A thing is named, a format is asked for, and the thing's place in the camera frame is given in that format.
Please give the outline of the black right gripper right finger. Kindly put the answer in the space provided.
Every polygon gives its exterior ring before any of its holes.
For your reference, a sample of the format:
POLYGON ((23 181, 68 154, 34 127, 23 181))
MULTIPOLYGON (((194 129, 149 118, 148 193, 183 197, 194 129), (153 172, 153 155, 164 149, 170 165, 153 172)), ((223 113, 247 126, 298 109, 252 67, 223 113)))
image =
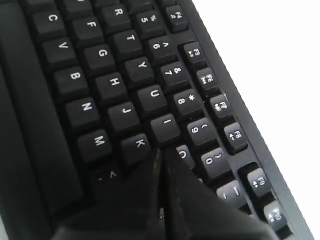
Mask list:
POLYGON ((164 214, 169 240, 275 240, 272 228, 223 202, 182 161, 174 147, 162 152, 164 214))

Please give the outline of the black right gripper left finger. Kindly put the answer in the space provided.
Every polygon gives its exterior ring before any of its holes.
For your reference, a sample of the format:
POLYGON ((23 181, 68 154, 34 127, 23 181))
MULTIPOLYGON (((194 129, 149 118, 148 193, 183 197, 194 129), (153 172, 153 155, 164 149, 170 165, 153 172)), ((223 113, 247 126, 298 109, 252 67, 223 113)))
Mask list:
POLYGON ((54 240, 164 240, 160 218, 163 154, 154 149, 112 196, 63 223, 54 240))

